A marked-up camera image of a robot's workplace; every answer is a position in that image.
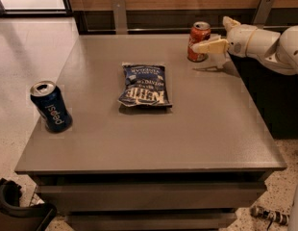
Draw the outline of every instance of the gray tabletop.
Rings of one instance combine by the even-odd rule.
[[[73,126],[54,135],[40,120],[15,171],[285,168],[231,60],[207,69],[216,65],[216,59],[192,63],[186,57],[187,40],[188,35],[80,37],[57,83]],[[122,107],[117,99],[124,90],[123,62],[164,64],[173,107],[166,111]]]

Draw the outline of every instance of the black chip bag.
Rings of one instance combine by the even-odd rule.
[[[127,107],[172,107],[163,65],[123,64],[126,88],[118,101]]]

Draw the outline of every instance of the speckled floor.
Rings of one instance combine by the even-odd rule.
[[[23,206],[29,204],[35,184],[13,170],[38,119],[29,89],[40,80],[57,80],[77,37],[72,18],[0,18],[0,178],[22,186]],[[266,180],[268,191],[255,204],[289,214],[298,182],[298,140],[276,143],[288,168]],[[252,218],[249,209],[239,209],[236,214],[238,220],[221,231],[264,231],[269,224]],[[72,229],[58,217],[48,230]],[[270,230],[286,231],[286,227],[273,223]]]

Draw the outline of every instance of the table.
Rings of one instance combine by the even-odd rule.
[[[50,134],[39,120],[15,171],[75,230],[225,227],[286,168],[231,59],[190,62],[187,42],[82,36],[73,47],[57,83],[73,126]],[[125,62],[164,64],[173,107],[123,107]]]

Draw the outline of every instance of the red can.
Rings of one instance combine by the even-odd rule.
[[[207,22],[199,21],[195,22],[193,27],[190,29],[188,48],[187,48],[187,58],[192,62],[199,63],[204,61],[208,55],[195,53],[191,46],[202,40],[207,40],[210,38],[211,26]]]

